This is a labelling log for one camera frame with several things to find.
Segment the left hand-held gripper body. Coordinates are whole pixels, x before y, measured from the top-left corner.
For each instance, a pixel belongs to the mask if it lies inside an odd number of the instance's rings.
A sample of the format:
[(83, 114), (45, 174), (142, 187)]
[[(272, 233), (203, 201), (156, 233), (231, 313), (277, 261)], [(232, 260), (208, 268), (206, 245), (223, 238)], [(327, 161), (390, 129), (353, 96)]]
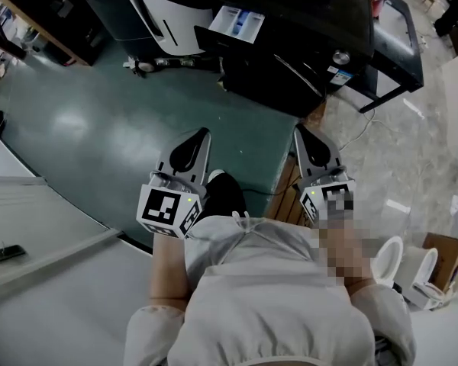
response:
[(153, 171), (149, 183), (141, 186), (136, 220), (152, 233), (184, 239), (205, 197), (205, 186)]

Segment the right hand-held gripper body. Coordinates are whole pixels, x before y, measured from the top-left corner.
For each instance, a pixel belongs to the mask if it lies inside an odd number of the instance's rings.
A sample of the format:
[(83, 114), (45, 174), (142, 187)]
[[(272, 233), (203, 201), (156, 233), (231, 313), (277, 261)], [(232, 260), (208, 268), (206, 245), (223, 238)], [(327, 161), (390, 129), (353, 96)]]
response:
[(313, 227), (353, 217), (356, 181), (345, 167), (337, 167), (319, 178), (306, 178), (300, 204)]

